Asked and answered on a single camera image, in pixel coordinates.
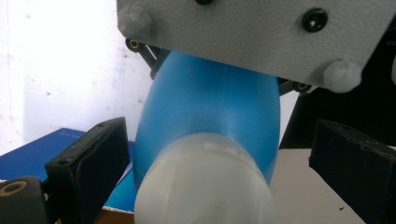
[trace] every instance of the blue bottle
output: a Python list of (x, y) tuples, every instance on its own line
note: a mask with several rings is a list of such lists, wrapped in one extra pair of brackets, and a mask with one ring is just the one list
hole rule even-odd
[(180, 137), (218, 133), (246, 149), (269, 184), (280, 123), (276, 78), (173, 51), (156, 76), (140, 119), (134, 183)]

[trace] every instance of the white knob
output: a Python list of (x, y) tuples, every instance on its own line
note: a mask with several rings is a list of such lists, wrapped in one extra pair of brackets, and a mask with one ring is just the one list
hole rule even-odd
[(142, 40), (149, 36), (151, 17), (141, 1), (131, 1), (118, 12), (119, 30), (123, 36)]
[(353, 62), (335, 61), (323, 72), (323, 86), (336, 93), (352, 91), (361, 84), (361, 71), (361, 67)]

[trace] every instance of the black bolt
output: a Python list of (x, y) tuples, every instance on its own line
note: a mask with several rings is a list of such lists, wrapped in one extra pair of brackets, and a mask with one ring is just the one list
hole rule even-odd
[(328, 20), (327, 12), (322, 8), (312, 8), (303, 16), (303, 27), (309, 33), (320, 31), (326, 26)]
[(199, 5), (208, 5), (210, 4), (213, 0), (195, 0)]

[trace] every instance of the white cap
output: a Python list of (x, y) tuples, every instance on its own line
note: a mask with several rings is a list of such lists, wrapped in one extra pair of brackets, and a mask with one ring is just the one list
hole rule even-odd
[(134, 211), (137, 224), (276, 223), (271, 192), (254, 160), (215, 133), (169, 144), (146, 174)]

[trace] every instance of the blue surface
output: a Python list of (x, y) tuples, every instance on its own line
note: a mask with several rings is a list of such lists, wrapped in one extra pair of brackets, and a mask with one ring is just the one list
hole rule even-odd
[[(9, 180), (19, 176), (34, 175), (43, 181), (47, 178), (44, 165), (83, 134), (84, 132), (63, 128), (0, 156), (0, 179)], [(134, 142), (129, 142), (129, 151), (132, 158)], [(114, 188), (105, 205), (125, 211), (134, 211), (136, 191), (131, 169), (132, 164), (130, 164), (126, 176)]]
[(137, 187), (159, 152), (192, 133), (239, 142), (267, 182), (275, 167), (280, 105), (276, 77), (173, 51), (148, 94), (134, 151)]

